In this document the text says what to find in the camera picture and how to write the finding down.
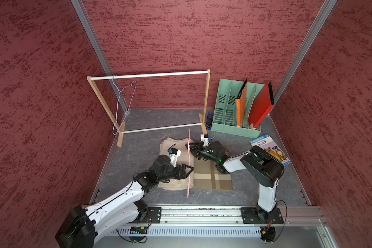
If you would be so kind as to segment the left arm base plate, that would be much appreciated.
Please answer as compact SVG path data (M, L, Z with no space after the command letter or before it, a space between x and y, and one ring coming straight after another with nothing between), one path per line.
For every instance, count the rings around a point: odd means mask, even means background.
M161 207L147 207L142 210L132 223L157 224L161 221Z

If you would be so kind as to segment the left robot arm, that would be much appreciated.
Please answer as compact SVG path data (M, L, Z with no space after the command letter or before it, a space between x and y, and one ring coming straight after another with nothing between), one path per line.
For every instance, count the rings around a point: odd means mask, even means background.
M71 209L55 235L57 243L61 248L92 248L115 228L135 220L143 222L147 215L143 197L159 183L186 179L193 171L192 166L172 165L169 156L159 155L122 190L97 204Z

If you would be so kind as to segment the pink plastic hanger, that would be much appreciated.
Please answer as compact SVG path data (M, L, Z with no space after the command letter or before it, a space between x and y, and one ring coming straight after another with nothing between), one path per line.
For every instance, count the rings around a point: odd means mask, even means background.
M188 160L189 160L188 165L191 165L190 143L191 143L191 130L189 129L189 138L187 142ZM188 177L187 198L189 198L189 194L190 194L190 182L191 182L190 177Z

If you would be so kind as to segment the beige wool scarf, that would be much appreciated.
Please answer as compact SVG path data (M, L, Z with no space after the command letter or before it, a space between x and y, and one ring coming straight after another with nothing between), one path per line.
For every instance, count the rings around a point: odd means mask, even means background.
M187 149L188 139L175 140L172 138L165 139L160 145L160 155L171 156L168 152L169 149L177 149L180 151L180 156L177 158L177 164L189 165L194 167L194 157L189 155ZM187 179L174 180L171 179L169 183L159 183L159 188L170 191L188 190L194 187L194 173L192 172Z

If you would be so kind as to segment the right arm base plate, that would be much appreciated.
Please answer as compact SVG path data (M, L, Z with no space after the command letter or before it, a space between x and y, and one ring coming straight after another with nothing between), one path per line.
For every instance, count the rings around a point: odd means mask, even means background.
M243 207L241 217L244 224L283 224L283 215L279 208L274 208L271 212L266 212L261 208Z

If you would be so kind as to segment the brown plaid scarf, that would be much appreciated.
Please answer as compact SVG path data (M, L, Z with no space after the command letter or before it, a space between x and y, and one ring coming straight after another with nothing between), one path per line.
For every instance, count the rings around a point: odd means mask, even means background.
M232 191L230 174L221 174L210 160L194 158L193 189Z

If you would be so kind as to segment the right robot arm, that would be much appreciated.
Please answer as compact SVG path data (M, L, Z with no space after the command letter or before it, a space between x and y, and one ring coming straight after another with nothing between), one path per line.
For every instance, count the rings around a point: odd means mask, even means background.
M218 141L208 145L204 142L186 145L196 159L212 161L219 173L227 175L239 170L248 171L259 183L259 198L256 207L242 211L245 223L283 224L277 203L277 186L283 176L283 163L259 146L237 156L229 157Z

